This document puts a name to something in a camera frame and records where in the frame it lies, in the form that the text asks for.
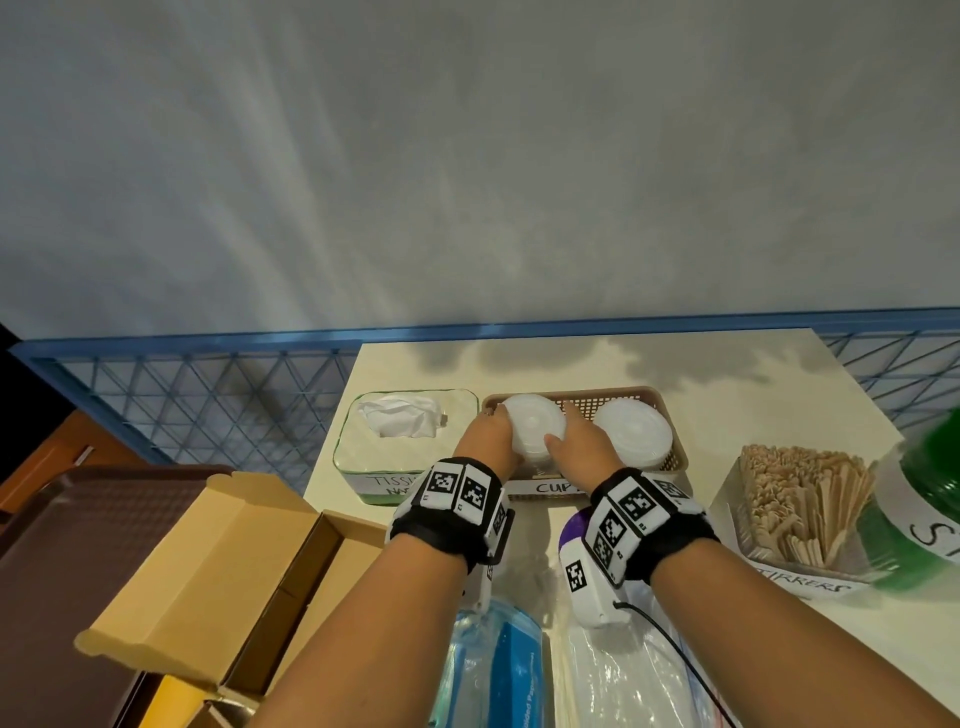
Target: person's right hand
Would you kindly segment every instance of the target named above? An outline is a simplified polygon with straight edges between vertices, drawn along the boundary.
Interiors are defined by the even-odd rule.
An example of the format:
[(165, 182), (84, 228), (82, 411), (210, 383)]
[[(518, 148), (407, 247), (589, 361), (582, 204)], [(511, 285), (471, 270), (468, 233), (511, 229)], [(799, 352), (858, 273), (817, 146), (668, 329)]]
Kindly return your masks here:
[(543, 443), (564, 477), (588, 494), (624, 467), (613, 443), (572, 401), (564, 402), (566, 434), (546, 434)]

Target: plastic basket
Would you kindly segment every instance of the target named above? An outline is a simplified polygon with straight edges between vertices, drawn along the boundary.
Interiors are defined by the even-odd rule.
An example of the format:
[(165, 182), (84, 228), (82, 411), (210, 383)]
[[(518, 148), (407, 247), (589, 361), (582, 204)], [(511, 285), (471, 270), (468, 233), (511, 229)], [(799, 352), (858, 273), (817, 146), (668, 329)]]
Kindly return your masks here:
[[(600, 409), (600, 406), (610, 400), (625, 398), (639, 400), (644, 404), (649, 404), (663, 415), (663, 418), (670, 423), (670, 429), (673, 430), (673, 447), (670, 449), (670, 454), (666, 456), (663, 464), (657, 468), (655, 472), (677, 475), (685, 472), (689, 465), (689, 461), (686, 459), (686, 452), (684, 452), (684, 446), (680, 442), (677, 428), (673, 426), (673, 421), (670, 419), (670, 413), (667, 412), (663, 397), (660, 395), (660, 392), (653, 387), (615, 387), (612, 389), (582, 389), (575, 392), (534, 392), (533, 394), (546, 397), (548, 400), (552, 400), (557, 404), (564, 401), (572, 401), (580, 407), (580, 411), (584, 413), (584, 417), (588, 420), (592, 420), (593, 415)], [(484, 410), (493, 410), (502, 401), (512, 396), (513, 395), (510, 394), (490, 395), (483, 400), (481, 406)], [(539, 471), (527, 463), (520, 466), (519, 470), (514, 474), (514, 479), (558, 477), (561, 477), (559, 473)]]

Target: drawer handle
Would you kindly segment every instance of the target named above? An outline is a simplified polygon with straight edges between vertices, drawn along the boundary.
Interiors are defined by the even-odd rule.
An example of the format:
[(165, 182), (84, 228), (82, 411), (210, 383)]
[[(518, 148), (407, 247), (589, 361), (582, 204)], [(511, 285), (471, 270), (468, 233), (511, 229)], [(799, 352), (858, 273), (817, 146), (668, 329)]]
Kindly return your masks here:
[(94, 450), (95, 450), (95, 448), (94, 448), (92, 445), (87, 445), (87, 446), (84, 448), (84, 451), (81, 452), (81, 453), (77, 456), (77, 459), (73, 461), (74, 467), (76, 468), (77, 466), (82, 465), (82, 464), (84, 463), (84, 461), (86, 460), (86, 458), (88, 458), (88, 457), (90, 456), (90, 454), (91, 454)]

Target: person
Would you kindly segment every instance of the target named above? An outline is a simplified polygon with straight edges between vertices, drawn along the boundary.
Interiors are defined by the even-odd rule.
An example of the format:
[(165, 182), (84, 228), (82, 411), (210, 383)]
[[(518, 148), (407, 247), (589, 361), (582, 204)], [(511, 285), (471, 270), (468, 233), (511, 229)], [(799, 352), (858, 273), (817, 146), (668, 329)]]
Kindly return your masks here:
[[(547, 435), (546, 445), (564, 477), (592, 494), (623, 463), (602, 429), (570, 403), (564, 411), (564, 438)], [(518, 465), (512, 440), (501, 405), (476, 418), (451, 460), (505, 483)], [(470, 563), (476, 554), (445, 552), (409, 528), (396, 531), (278, 681), (252, 728), (426, 724), (468, 565), (482, 567)], [(666, 555), (649, 583), (744, 726), (960, 725), (890, 663), (713, 538)]]

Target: black wrist strap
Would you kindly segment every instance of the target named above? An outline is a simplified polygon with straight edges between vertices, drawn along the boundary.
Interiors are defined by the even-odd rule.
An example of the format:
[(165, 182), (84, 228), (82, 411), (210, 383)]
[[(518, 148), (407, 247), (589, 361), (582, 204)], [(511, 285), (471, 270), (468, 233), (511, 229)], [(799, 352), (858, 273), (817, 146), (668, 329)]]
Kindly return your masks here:
[(584, 543), (611, 584), (650, 583), (664, 558), (701, 538), (717, 540), (704, 509), (674, 483), (622, 468), (590, 494)]
[(468, 572), (477, 564), (496, 564), (514, 516), (502, 494), (500, 478), (479, 460), (446, 457), (425, 475), (409, 504), (397, 509), (390, 538), (406, 533), (443, 553), (459, 554)]

